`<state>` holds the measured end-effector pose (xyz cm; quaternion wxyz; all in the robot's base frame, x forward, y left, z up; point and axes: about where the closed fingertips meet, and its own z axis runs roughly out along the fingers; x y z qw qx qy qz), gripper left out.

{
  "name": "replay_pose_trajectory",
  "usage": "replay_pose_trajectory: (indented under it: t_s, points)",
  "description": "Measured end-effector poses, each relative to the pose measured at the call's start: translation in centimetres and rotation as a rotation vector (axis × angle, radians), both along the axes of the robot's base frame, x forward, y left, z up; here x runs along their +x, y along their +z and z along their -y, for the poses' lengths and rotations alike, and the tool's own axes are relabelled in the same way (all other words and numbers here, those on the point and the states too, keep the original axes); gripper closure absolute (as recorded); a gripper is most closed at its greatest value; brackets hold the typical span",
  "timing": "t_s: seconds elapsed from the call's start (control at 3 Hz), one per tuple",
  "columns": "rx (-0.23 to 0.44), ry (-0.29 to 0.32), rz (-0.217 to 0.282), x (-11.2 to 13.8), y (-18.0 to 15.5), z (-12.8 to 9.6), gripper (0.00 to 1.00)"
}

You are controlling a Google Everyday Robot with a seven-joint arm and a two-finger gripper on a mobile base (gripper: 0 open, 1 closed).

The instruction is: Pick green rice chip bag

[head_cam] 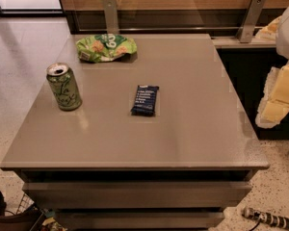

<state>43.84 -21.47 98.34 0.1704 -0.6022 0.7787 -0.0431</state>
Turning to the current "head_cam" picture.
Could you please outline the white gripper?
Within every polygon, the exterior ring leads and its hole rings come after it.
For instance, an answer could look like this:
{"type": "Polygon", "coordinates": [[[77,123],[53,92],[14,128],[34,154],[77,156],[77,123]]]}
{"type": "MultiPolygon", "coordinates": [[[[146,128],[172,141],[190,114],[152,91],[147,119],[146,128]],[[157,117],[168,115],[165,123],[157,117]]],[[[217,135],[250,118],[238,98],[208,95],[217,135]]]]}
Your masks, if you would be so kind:
{"type": "MultiPolygon", "coordinates": [[[[289,60],[289,7],[255,37],[276,40],[277,54],[289,60]]],[[[282,68],[271,68],[263,93],[255,123],[260,128],[269,129],[279,125],[289,113],[289,62],[282,68]]]]}

